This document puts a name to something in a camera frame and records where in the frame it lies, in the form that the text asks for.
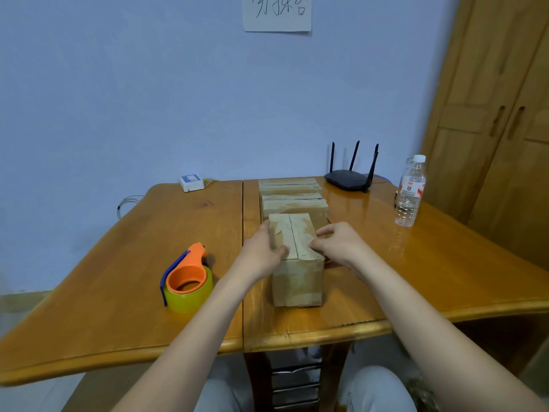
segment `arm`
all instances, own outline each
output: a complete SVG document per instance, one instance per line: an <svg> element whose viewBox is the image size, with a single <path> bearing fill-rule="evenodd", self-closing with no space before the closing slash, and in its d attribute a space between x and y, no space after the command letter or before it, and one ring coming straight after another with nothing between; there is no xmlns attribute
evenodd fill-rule
<svg viewBox="0 0 549 412"><path fill-rule="evenodd" d="M208 300L113 411L194 409L238 305L288 252L286 247L271 250L268 224L246 241Z"/></svg>
<svg viewBox="0 0 549 412"><path fill-rule="evenodd" d="M330 224L310 247L354 270L374 293L396 334L445 411L545 411L529 388L440 315L346 222Z"/></svg>

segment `hand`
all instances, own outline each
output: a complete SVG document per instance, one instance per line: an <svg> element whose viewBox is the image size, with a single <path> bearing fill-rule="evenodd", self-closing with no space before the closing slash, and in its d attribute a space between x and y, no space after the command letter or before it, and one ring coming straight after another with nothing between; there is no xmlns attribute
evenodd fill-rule
<svg viewBox="0 0 549 412"><path fill-rule="evenodd" d="M270 221L264 221L254 236L244 242L230 269L236 276L248 280L250 286L269 276L289 252L285 245L276 250L271 249L269 224Z"/></svg>
<svg viewBox="0 0 549 412"><path fill-rule="evenodd" d="M333 233L329 238L315 238L309 243L313 250L322 252L333 262L356 269L356 260L364 253L373 252L360 235L347 223L328 224L316 231L316 235Z"/></svg>

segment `paper sign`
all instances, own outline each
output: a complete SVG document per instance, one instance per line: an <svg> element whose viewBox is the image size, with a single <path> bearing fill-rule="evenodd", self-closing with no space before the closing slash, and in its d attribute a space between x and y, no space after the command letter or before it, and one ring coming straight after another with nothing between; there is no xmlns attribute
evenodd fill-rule
<svg viewBox="0 0 549 412"><path fill-rule="evenodd" d="M310 32L311 0L242 0L247 32Z"/></svg>

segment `white cable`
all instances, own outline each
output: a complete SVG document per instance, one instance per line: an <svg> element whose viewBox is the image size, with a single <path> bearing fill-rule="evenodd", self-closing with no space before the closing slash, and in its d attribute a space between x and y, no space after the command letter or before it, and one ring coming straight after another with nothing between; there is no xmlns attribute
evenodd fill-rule
<svg viewBox="0 0 549 412"><path fill-rule="evenodd" d="M144 197L145 195L130 195L129 197L126 197L124 198L123 200L120 201L120 204L118 204L118 208L116 209L116 215L118 217L118 219L120 220L120 218L122 218L122 216L120 215L120 208L126 204L127 202L133 202L135 204L137 204L141 198L137 199L135 197Z"/></svg>

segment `wooden wardrobe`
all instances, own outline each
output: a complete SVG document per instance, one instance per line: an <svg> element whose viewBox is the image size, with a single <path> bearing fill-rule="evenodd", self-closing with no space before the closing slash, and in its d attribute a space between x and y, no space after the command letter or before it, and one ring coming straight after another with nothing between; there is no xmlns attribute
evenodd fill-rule
<svg viewBox="0 0 549 412"><path fill-rule="evenodd" d="M461 0L424 199L549 270L549 0Z"/></svg>

